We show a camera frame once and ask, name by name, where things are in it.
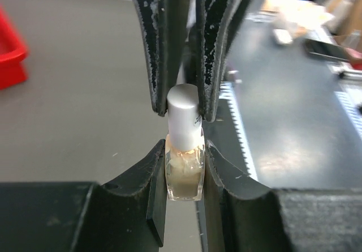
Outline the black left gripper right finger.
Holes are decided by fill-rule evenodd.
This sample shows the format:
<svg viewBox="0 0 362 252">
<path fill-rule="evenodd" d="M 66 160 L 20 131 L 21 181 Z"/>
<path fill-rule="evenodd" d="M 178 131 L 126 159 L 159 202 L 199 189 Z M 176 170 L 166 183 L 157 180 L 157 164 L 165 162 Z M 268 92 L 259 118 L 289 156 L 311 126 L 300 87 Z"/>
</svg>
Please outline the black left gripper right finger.
<svg viewBox="0 0 362 252">
<path fill-rule="evenodd" d="M 360 251 L 361 190 L 272 189 L 206 143 L 210 251 Z"/>
</svg>

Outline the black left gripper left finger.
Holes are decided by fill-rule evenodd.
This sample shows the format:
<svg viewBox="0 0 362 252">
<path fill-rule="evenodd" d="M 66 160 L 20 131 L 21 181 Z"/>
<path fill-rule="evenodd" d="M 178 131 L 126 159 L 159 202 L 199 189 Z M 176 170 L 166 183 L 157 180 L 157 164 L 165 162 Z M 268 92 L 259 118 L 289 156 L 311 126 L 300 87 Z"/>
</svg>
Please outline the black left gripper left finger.
<svg viewBox="0 0 362 252">
<path fill-rule="evenodd" d="M 158 251 L 165 141 L 113 180 L 1 183 L 2 251 Z"/>
</svg>

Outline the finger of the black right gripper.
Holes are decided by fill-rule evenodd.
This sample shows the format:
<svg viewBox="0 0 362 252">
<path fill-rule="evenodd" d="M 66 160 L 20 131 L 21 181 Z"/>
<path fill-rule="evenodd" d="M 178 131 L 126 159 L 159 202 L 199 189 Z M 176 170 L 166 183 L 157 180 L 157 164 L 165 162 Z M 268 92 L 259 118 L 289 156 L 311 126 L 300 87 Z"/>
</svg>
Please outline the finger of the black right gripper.
<svg viewBox="0 0 362 252">
<path fill-rule="evenodd" d="M 139 18 L 152 109 L 163 117 L 166 96 L 176 84 L 190 0 L 132 0 Z"/>
<path fill-rule="evenodd" d="M 196 81 L 199 108 L 213 122 L 225 61 L 251 0 L 196 0 Z"/>
</svg>

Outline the beige nail polish bottle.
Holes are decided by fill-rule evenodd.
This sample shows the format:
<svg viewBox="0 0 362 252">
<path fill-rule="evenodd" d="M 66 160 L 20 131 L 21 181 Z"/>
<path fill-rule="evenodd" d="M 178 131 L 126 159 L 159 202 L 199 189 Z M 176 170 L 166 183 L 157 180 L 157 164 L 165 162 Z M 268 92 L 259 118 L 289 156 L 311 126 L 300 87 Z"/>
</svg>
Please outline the beige nail polish bottle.
<svg viewBox="0 0 362 252">
<path fill-rule="evenodd" d="M 170 200 L 198 201 L 205 174 L 205 138 L 201 124 L 168 123 L 165 177 Z"/>
</svg>

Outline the white nail polish cap brush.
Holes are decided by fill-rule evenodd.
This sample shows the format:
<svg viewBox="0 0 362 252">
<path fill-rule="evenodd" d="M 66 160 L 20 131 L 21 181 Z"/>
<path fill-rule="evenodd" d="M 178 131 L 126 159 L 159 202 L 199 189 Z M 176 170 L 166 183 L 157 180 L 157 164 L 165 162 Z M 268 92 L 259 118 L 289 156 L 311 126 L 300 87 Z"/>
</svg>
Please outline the white nail polish cap brush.
<svg viewBox="0 0 362 252">
<path fill-rule="evenodd" d="M 201 115 L 197 87 L 178 84 L 167 94 L 169 137 L 173 147 L 190 151 L 199 145 Z"/>
</svg>

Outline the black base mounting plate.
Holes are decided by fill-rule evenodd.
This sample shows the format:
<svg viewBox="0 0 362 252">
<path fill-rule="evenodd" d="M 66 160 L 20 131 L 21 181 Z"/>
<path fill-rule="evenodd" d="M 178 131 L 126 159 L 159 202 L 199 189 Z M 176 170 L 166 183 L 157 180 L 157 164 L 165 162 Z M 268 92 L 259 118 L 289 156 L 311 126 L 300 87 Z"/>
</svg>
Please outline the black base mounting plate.
<svg viewBox="0 0 362 252">
<path fill-rule="evenodd" d="M 218 104 L 214 122 L 203 121 L 204 134 L 210 139 L 223 157 L 248 174 L 243 144 L 240 142 L 227 100 Z"/>
</svg>

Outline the red plastic tray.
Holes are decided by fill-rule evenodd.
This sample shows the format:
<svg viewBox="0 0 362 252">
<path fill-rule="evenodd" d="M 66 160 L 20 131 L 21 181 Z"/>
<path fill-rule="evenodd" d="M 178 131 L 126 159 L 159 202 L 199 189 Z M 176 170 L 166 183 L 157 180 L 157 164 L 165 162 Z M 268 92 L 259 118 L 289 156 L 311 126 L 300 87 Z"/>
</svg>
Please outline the red plastic tray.
<svg viewBox="0 0 362 252">
<path fill-rule="evenodd" d="M 1 7 L 1 90 L 23 83 L 28 79 L 23 61 L 28 48 Z"/>
</svg>

